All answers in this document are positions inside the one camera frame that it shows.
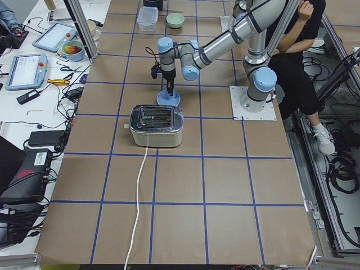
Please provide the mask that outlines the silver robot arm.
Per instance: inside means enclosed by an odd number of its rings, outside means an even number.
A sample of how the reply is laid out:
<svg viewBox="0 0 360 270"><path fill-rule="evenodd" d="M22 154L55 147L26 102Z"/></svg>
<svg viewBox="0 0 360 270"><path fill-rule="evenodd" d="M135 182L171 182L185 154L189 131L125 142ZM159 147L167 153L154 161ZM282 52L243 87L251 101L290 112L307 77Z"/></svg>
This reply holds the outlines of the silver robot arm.
<svg viewBox="0 0 360 270"><path fill-rule="evenodd" d="M246 0L236 0L233 6L232 14L229 16L221 16L220 17L220 27L221 32L225 32L230 27L234 26L250 9L253 1L246 1Z"/></svg>
<svg viewBox="0 0 360 270"><path fill-rule="evenodd" d="M160 38L151 75L156 78L161 74L166 80L166 88L158 93L157 103L170 106L180 103L180 96L174 89L175 60L180 61L183 79L194 81L199 78L201 69L243 44L242 64L249 86L240 97L240 105L250 113L262 111L277 80L276 73L267 66L268 57L286 24L274 31L270 42L266 41L266 35L273 23L286 18L289 7L288 1L282 0L236 1L233 15L224 23L221 34L203 46L196 40L176 42L171 37Z"/></svg>

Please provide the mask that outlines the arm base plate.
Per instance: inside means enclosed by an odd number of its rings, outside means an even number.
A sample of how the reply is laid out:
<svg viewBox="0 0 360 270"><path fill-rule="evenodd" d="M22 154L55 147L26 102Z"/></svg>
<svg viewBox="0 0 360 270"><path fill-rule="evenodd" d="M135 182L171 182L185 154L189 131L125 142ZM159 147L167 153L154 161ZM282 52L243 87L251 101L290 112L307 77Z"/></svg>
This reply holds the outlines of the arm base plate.
<svg viewBox="0 0 360 270"><path fill-rule="evenodd" d="M276 121L277 116L270 94L264 101L253 101L247 95L248 87L230 86L233 120Z"/></svg>

